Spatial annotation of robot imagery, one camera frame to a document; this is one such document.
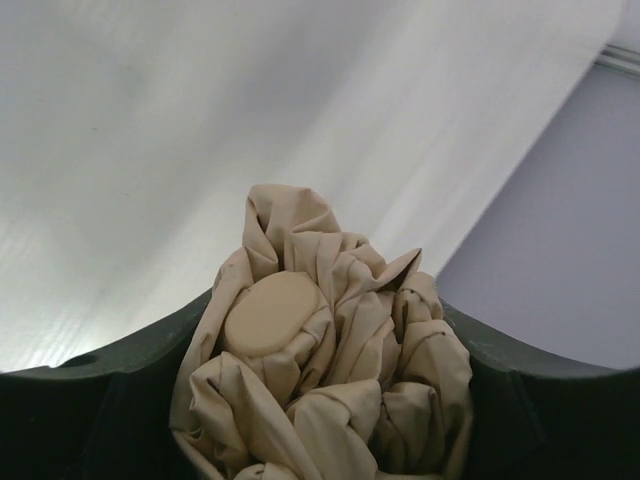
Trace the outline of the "beige folding umbrella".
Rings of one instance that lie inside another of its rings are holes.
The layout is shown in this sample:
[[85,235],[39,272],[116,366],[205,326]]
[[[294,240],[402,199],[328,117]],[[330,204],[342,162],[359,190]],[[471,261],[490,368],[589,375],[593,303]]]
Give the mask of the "beige folding umbrella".
[[205,479],[458,479],[472,369],[413,249],[385,260],[313,190],[257,185],[176,378]]

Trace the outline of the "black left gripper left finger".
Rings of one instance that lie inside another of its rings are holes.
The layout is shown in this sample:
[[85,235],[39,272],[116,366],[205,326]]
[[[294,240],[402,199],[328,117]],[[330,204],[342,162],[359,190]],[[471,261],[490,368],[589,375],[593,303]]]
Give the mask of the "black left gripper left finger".
[[177,372],[211,298],[56,368],[1,376],[4,479],[195,479],[169,428]]

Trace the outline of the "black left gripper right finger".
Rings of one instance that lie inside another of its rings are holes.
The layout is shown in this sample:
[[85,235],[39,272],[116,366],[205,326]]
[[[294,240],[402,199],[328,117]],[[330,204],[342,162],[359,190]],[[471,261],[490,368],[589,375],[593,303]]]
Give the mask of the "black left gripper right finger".
[[475,418],[467,479],[636,479],[639,370],[538,349],[456,310]]

